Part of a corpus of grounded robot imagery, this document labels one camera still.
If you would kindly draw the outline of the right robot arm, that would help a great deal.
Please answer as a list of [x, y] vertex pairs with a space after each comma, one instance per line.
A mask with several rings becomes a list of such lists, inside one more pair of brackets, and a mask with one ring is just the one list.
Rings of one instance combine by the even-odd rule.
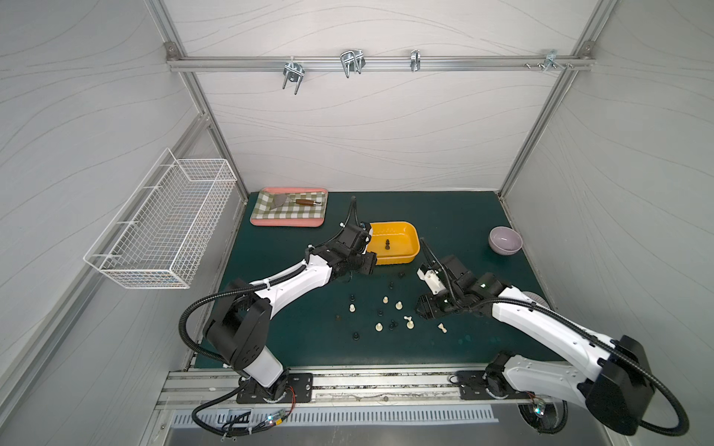
[[637, 340], [615, 340], [572, 321], [558, 321], [547, 305], [491, 273], [475, 277], [455, 256], [427, 261], [419, 267], [418, 278], [430, 290], [416, 305], [422, 318], [478, 312], [518, 329], [561, 357], [559, 362], [539, 362], [499, 353], [477, 380], [492, 398], [532, 393], [574, 403], [625, 436], [634, 435], [643, 424], [655, 387], [636, 370], [650, 369]]

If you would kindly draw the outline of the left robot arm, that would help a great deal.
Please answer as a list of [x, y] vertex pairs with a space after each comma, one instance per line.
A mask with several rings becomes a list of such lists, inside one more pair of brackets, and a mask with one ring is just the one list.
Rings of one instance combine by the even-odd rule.
[[370, 274], [377, 263], [377, 255], [367, 248], [372, 236], [368, 223], [343, 223], [334, 238], [309, 246], [298, 264], [262, 281], [234, 287], [236, 297], [220, 298], [204, 328], [204, 338], [219, 360], [262, 388], [284, 384], [286, 368], [267, 347], [273, 317], [351, 271]]

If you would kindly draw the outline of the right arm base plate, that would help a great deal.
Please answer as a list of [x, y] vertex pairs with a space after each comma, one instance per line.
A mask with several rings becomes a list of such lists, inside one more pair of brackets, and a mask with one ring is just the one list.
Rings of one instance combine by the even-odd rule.
[[526, 392], [515, 390], [501, 373], [483, 370], [457, 371], [448, 377], [463, 401], [530, 401]]

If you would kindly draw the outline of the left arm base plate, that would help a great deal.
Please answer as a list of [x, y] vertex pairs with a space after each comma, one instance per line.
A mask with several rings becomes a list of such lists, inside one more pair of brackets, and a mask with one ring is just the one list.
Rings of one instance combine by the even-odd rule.
[[313, 374], [284, 372], [269, 387], [262, 386], [256, 379], [248, 379], [237, 394], [239, 404], [262, 403], [309, 403], [312, 400]]

